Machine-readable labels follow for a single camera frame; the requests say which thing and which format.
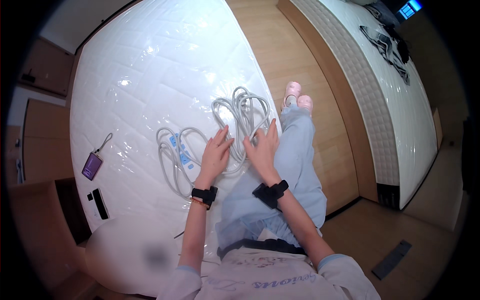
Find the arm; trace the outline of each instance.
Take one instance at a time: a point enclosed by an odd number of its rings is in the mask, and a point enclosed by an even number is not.
[[[253,147],[248,139],[243,141],[249,160],[268,186],[282,181],[276,171],[273,161],[279,140],[276,130],[275,119],[265,136],[262,130],[257,131],[258,145]],[[290,190],[284,192],[283,197],[278,199],[280,209],[287,220],[288,226],[305,249],[315,269],[325,257],[334,254],[328,244],[318,235],[317,229],[305,209],[293,196]]]
[[[225,141],[227,132],[228,125],[208,141],[202,156],[200,174],[195,180],[195,188],[210,189],[215,178],[227,167],[228,148],[233,143],[233,139]],[[179,266],[190,266],[198,273],[204,257],[206,212],[206,207],[195,201],[190,205],[179,260]]]

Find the coiled cable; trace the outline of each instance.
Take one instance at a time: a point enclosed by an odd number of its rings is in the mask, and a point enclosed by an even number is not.
[[[253,100],[257,99],[260,102],[263,110],[263,117],[260,122],[255,124],[254,120],[254,106]],[[265,124],[266,128],[269,128],[270,123],[268,122],[268,116],[270,115],[270,104],[268,103],[265,98],[260,97],[254,93],[249,92],[245,87],[239,86],[237,87],[232,93],[232,99],[228,99],[225,97],[219,97],[212,102],[212,113],[214,115],[215,120],[217,121],[220,128],[225,127],[225,123],[223,122],[222,118],[220,117],[220,107],[226,107],[235,120],[235,136],[236,139],[233,142],[232,146],[230,147],[230,157],[233,158],[236,162],[238,162],[238,166],[234,170],[224,171],[222,174],[232,174],[240,170],[243,163],[245,162],[246,153],[245,149],[242,145],[242,138],[243,136],[248,136],[250,142],[254,144],[253,137],[255,136],[256,131]],[[161,131],[166,130],[172,134],[175,139],[176,147],[173,148],[171,143],[161,141],[159,134]],[[160,165],[162,167],[163,176],[167,181],[168,186],[172,189],[172,191],[177,194],[178,196],[186,199],[190,202],[190,195],[192,194],[192,189],[195,187],[195,183],[190,181],[185,172],[183,164],[181,163],[180,156],[183,154],[188,159],[190,159],[193,163],[197,164],[198,166],[202,165],[202,162],[198,159],[190,156],[182,147],[181,147],[181,137],[185,131],[193,131],[199,134],[205,143],[208,142],[207,138],[199,129],[195,127],[185,127],[178,132],[178,135],[170,129],[169,127],[162,127],[159,128],[156,132],[156,142],[158,144],[158,159],[160,160]],[[227,138],[231,138],[230,132],[227,133]],[[165,152],[167,157],[172,161],[172,170],[173,170],[173,185],[168,180],[167,173],[165,171],[165,166],[162,159],[162,153]],[[177,169],[181,171],[185,180],[189,183],[190,189],[188,192],[182,192],[179,187],[178,182],[178,173]]]

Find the hand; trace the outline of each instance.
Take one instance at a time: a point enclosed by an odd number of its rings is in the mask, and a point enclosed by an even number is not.
[[[228,125],[225,126],[224,129],[220,129],[215,137],[208,140],[204,155],[202,156],[200,174],[195,180],[195,187],[197,189],[208,190],[213,180],[227,167],[228,158],[230,157],[228,149],[234,140],[232,138],[225,141],[227,133]]]
[[[266,136],[262,129],[258,129],[255,135],[258,139],[256,147],[250,144],[248,136],[243,140],[248,159],[268,186],[280,183],[282,179],[273,166],[275,152],[280,143],[276,130],[276,120],[272,120]]]

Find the pink clog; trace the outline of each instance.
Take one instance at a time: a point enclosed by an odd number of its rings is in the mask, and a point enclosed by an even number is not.
[[[300,93],[301,93],[301,85],[296,81],[290,81],[287,84],[287,88],[285,89],[285,98],[283,98],[282,110],[283,110],[284,107],[287,106],[287,97],[288,96],[292,95],[298,101]]]
[[[310,117],[312,117],[312,111],[313,111],[313,101],[310,96],[304,95],[300,96],[297,98],[297,106],[299,108],[308,108],[310,111]]]

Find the light blue pants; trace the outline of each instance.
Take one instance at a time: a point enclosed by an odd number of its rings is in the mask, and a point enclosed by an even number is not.
[[[280,122],[283,135],[275,153],[275,168],[315,226],[320,228],[325,221],[327,198],[313,169],[315,127],[309,111],[292,104],[283,109]],[[224,200],[222,220],[215,224],[220,248],[241,239],[257,240],[264,228],[280,239],[300,246],[283,214],[252,195],[262,182],[254,167],[250,167]]]

